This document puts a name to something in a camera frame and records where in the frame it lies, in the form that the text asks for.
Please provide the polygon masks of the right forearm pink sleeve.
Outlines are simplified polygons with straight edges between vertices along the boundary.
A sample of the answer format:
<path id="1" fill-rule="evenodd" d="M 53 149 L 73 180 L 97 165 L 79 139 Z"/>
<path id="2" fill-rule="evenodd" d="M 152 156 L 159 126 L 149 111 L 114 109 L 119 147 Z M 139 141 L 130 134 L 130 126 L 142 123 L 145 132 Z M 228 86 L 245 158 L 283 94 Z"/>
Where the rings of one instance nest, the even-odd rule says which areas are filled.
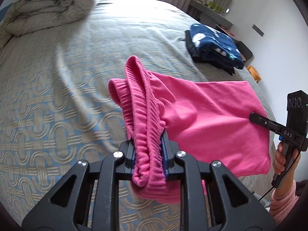
<path id="1" fill-rule="evenodd" d="M 276 225 L 279 225 L 295 206 L 299 197 L 295 195 L 296 182 L 293 180 L 290 190 L 278 196 L 276 190 L 271 195 L 271 205 L 269 213 L 274 218 Z"/>

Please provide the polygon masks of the person's right hand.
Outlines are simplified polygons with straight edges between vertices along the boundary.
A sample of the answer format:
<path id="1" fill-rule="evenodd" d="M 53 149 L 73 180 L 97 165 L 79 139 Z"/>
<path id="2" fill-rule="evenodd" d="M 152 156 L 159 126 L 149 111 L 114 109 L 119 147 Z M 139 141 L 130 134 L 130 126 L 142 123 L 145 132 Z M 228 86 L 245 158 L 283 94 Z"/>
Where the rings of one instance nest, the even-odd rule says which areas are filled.
<path id="1" fill-rule="evenodd" d="M 275 153 L 275 157 L 274 157 L 274 161 L 273 161 L 274 172 L 277 175 L 280 175 L 283 171 L 285 171 L 286 158 L 283 155 L 283 151 L 284 151 L 284 143 L 280 142 L 278 144 L 278 147 L 277 147 L 277 150 L 276 150 L 276 153 Z M 296 170 L 298 163 L 300 161 L 300 158 L 301 158 L 301 155 L 299 154 L 298 149 L 294 150 L 293 158 L 295 160 L 295 163 L 293 164 L 293 166 L 289 170 L 289 174 L 291 174 L 292 176 L 295 174 L 295 170 Z"/>

